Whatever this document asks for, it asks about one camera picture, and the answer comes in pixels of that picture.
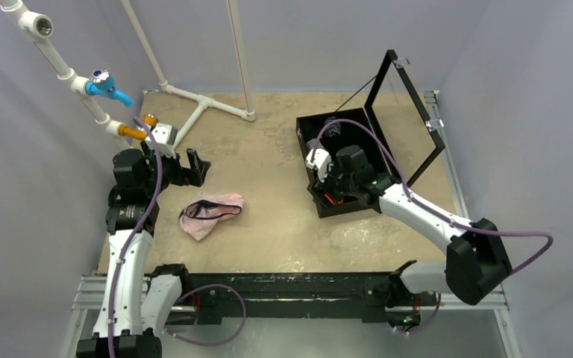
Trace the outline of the pink underwear navy trim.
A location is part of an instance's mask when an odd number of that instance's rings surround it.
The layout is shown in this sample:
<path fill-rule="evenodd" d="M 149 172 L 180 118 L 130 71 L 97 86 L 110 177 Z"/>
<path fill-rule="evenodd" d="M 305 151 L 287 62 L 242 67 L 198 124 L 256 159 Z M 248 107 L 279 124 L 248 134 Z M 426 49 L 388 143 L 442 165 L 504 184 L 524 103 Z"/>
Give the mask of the pink underwear navy trim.
<path fill-rule="evenodd" d="M 178 221 L 181 229 L 193 239 L 201 241 L 214 229 L 218 222 L 241 214 L 245 199 L 236 193 L 198 194 L 182 209 Z"/>

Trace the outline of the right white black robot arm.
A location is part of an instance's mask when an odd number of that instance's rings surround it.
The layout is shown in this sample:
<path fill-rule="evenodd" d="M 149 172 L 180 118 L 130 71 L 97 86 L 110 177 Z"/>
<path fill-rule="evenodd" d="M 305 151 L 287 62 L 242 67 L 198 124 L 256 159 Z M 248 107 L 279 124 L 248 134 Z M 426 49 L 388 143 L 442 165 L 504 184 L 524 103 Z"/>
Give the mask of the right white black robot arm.
<path fill-rule="evenodd" d="M 472 222 L 423 198 L 387 172 L 379 172 L 357 145 L 335 156 L 309 150 L 305 165 L 313 173 L 309 191 L 324 207 L 353 198 L 358 204 L 399 220 L 432 242 L 445 259 L 435 263 L 411 260 L 390 275 L 388 306 L 405 304 L 424 292 L 450 293 L 476 305 L 512 272 L 500 236 L 488 219 Z"/>

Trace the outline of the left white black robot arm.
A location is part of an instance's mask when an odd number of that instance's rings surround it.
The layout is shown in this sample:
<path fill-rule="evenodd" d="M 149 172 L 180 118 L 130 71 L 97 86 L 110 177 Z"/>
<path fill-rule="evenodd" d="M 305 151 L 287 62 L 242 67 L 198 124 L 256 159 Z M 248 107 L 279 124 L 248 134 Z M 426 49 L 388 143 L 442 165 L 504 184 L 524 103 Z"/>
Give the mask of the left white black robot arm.
<path fill-rule="evenodd" d="M 204 183 L 210 162 L 187 149 L 180 157 L 158 157 L 153 149 L 127 149 L 113 158 L 115 185 L 106 214 L 109 263 L 103 301 L 91 338 L 78 342 L 77 357 L 161 357 L 160 335 L 172 305 L 192 297 L 183 264 L 164 264 L 146 273 L 159 213 L 157 197 L 168 185 Z"/>

